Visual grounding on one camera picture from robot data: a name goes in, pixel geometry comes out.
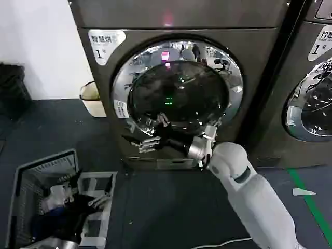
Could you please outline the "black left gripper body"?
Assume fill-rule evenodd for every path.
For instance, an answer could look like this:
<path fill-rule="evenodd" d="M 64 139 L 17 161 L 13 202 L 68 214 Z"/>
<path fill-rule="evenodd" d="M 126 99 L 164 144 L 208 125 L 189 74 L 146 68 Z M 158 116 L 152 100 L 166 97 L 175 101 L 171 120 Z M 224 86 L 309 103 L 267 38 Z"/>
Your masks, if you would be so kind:
<path fill-rule="evenodd" d="M 88 203 L 90 196 L 77 195 L 74 202 L 69 203 L 59 218 L 59 228 L 57 236 L 62 240 L 81 242 L 81 233 L 87 216 L 90 214 L 91 207 Z"/>

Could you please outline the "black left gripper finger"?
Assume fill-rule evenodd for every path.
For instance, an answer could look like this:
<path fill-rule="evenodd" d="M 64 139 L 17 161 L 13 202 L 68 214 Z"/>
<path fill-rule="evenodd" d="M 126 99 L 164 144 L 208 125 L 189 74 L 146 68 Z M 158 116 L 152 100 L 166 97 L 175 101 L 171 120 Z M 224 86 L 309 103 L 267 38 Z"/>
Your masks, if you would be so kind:
<path fill-rule="evenodd" d="M 75 201 L 75 197 L 78 195 L 78 180 L 80 178 L 80 171 L 77 171 L 74 175 L 72 175 L 67 184 L 63 185 L 64 190 L 64 200 L 63 203 L 72 203 Z"/>
<path fill-rule="evenodd" d="M 88 203 L 88 206 L 90 207 L 101 207 L 104 205 L 107 201 L 109 201 L 112 197 L 112 186 L 109 185 L 104 189 L 104 193 L 96 198 L 94 198 L 92 201 Z"/>

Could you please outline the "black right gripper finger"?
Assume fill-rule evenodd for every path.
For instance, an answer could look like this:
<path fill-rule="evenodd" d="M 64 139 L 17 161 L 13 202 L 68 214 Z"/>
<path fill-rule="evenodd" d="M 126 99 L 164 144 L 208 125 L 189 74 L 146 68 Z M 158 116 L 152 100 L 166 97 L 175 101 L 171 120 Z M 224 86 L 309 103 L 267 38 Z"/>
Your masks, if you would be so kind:
<path fill-rule="evenodd" d="M 129 136 L 129 135 L 122 135 L 122 137 L 129 142 L 131 145 L 134 146 L 143 146 L 143 145 L 156 145 L 159 144 L 159 137 L 151 137 L 149 139 L 145 140 L 139 140 L 135 137 Z"/>
<path fill-rule="evenodd" d="M 139 153 L 149 153 L 152 151 L 156 151 L 158 149 L 159 145 L 158 144 L 140 144 L 138 149 Z"/>

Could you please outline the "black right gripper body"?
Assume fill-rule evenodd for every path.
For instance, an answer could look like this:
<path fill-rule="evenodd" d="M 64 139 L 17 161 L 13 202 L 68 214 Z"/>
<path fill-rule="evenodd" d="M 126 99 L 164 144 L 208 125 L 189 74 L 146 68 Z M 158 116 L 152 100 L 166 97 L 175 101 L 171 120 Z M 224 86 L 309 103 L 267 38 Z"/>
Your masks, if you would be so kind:
<path fill-rule="evenodd" d="M 171 147 L 181 152 L 184 156 L 188 155 L 190 146 L 193 142 L 192 134 L 174 130 L 171 125 L 157 125 L 154 135 L 155 137 L 160 137 L 159 144 L 155 146 L 155 149 Z"/>

